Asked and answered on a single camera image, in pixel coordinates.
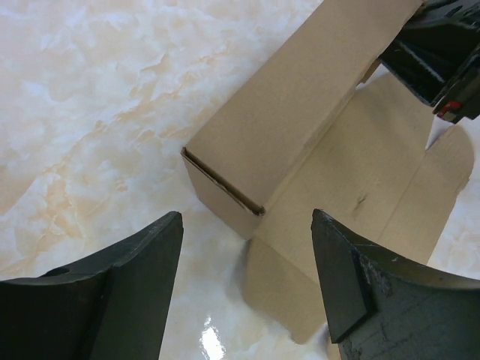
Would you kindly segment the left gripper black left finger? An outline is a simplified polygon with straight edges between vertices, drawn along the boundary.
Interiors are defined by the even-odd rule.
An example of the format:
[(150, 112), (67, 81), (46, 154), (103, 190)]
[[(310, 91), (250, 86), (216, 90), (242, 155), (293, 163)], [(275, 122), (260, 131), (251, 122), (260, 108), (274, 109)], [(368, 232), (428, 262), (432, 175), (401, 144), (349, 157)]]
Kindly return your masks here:
[(40, 277), (1, 282), (3, 359), (157, 359), (183, 239), (171, 211)]

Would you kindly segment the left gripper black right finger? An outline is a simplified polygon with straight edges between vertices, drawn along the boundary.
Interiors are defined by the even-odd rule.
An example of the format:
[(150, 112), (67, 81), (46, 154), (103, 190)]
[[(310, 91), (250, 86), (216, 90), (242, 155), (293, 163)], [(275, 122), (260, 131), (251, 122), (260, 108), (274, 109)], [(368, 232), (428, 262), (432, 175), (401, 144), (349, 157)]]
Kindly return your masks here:
[(313, 211), (313, 252), (342, 359), (478, 359), (479, 281), (405, 258)]

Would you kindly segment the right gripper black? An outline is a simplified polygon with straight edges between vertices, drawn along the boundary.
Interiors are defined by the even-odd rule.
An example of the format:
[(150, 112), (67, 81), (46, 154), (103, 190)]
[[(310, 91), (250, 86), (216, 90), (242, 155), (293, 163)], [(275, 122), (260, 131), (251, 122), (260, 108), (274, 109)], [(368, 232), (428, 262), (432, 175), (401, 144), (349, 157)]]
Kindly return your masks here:
[(440, 119), (479, 116), (479, 2), (426, 1), (379, 60)]

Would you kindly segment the brown cardboard paper box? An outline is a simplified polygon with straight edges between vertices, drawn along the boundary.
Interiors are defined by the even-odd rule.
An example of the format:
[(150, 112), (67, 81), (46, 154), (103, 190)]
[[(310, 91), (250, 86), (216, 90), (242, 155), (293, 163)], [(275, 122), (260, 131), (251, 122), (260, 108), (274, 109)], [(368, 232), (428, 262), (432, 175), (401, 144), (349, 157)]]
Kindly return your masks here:
[(374, 61), (420, 1), (324, 1), (182, 149), (198, 198), (250, 244), (242, 294), (297, 344), (326, 322), (321, 209), (426, 263), (473, 170), (466, 131), (428, 142), (430, 108)]

